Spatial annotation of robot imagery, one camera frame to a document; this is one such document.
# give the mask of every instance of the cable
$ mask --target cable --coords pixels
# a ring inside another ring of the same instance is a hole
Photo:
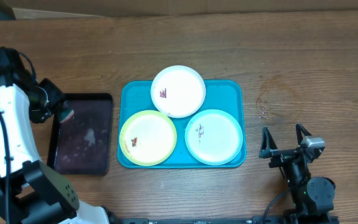
[[[7,139],[7,131],[4,122],[4,118],[2,117],[2,113],[0,112],[0,122],[2,127],[2,135],[4,136],[4,145],[5,145],[5,161],[6,161],[6,176],[5,176],[5,220],[6,224],[10,224],[9,219],[9,201],[10,201],[10,185],[9,178],[11,176],[11,153],[9,152],[9,144]]]
[[[37,82],[37,74],[35,73],[34,66],[32,66],[30,59],[27,56],[25,56],[25,54],[23,54],[22,52],[18,52],[18,53],[19,53],[19,55],[23,56],[29,62],[30,67],[31,67],[31,73],[32,73],[32,81],[36,83]]]
[[[281,193],[280,195],[278,195],[277,197],[275,197],[271,203],[267,206],[265,212],[264,212],[264,216],[263,216],[263,224],[266,224],[266,216],[267,213],[269,212],[270,207],[278,200],[280,199],[282,196],[286,195],[289,191],[291,191],[292,189],[294,189],[295,187],[301,185],[303,183],[303,181],[306,179],[306,176],[308,175],[307,169],[308,169],[308,163],[306,162],[306,156],[305,156],[305,152],[303,152],[303,150],[301,151],[302,153],[302,158],[303,158],[303,172],[305,172],[303,174],[302,179],[294,186],[289,187],[288,189],[286,189],[283,193]]]

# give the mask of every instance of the wooden table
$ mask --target wooden table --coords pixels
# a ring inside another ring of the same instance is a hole
[[[332,215],[358,223],[358,11],[119,17],[0,22],[0,46],[31,58],[39,79],[65,93],[114,98],[109,172],[68,176],[82,200],[120,217],[237,218],[263,214],[286,189],[259,159],[262,127],[279,149],[296,146],[301,121],[326,141],[309,165],[337,185]],[[121,90],[186,65],[242,88],[247,159],[236,169],[126,169],[116,158]],[[43,160],[52,120],[33,125]],[[277,202],[271,214],[291,207]]]

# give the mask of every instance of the plate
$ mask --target plate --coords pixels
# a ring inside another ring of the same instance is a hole
[[[167,159],[177,142],[177,131],[169,117],[146,110],[132,115],[122,126],[122,153],[140,166],[153,166]]]
[[[233,160],[241,150],[243,138],[236,119],[221,110],[204,110],[194,115],[185,131],[190,154],[212,166]]]
[[[171,118],[184,118],[201,107],[205,84],[192,68],[175,65],[162,70],[153,80],[150,94],[159,112]]]

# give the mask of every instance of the black cable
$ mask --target black cable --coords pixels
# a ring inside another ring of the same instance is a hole
[[[2,113],[0,112],[0,122],[2,127],[2,135],[4,136],[4,145],[5,145],[5,161],[6,161],[6,176],[5,176],[5,220],[7,224],[10,224],[9,219],[9,201],[10,201],[10,186],[9,186],[9,178],[11,176],[11,154],[9,152],[9,143],[7,139],[7,131],[4,122],[4,118],[2,117]]]
[[[37,74],[35,73],[34,66],[32,66],[30,59],[27,56],[25,56],[25,54],[23,54],[22,52],[18,52],[18,53],[19,53],[19,55],[23,56],[29,62],[30,67],[31,67],[31,73],[32,73],[32,81],[34,83],[37,83]]]
[[[302,153],[302,156],[303,156],[303,177],[302,179],[299,181],[299,183],[297,183],[296,185],[286,189],[283,193],[281,193],[280,195],[278,195],[277,197],[275,197],[271,203],[267,206],[265,212],[264,212],[264,215],[263,215],[263,224],[266,224],[266,216],[267,216],[267,213],[269,212],[269,209],[270,207],[278,200],[280,199],[282,196],[286,195],[289,191],[291,191],[292,189],[294,189],[295,187],[301,185],[303,183],[303,181],[306,179],[306,176],[308,175],[308,172],[307,172],[307,168],[308,168],[308,164],[306,162],[306,156],[305,156],[305,152],[301,151]]]

